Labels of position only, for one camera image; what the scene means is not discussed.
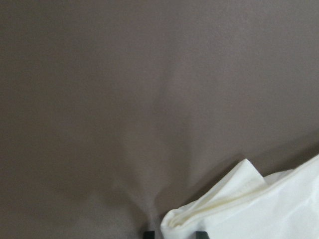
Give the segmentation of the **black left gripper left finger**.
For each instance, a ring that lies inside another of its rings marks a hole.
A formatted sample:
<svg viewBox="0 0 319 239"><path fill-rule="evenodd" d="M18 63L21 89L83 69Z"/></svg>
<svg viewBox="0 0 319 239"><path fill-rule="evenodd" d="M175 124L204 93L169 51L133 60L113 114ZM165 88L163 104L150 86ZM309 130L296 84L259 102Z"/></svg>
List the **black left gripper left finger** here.
<svg viewBox="0 0 319 239"><path fill-rule="evenodd" d="M143 233L143 239L154 239L154 231L145 231Z"/></svg>

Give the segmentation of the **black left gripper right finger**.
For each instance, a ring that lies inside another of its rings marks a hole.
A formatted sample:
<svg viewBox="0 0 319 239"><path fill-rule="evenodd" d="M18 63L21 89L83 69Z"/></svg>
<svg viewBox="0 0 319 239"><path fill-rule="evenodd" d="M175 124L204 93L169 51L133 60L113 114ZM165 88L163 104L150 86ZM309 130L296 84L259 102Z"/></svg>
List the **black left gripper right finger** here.
<svg viewBox="0 0 319 239"><path fill-rule="evenodd" d="M209 239L209 235L205 231L196 231L195 238L196 239Z"/></svg>

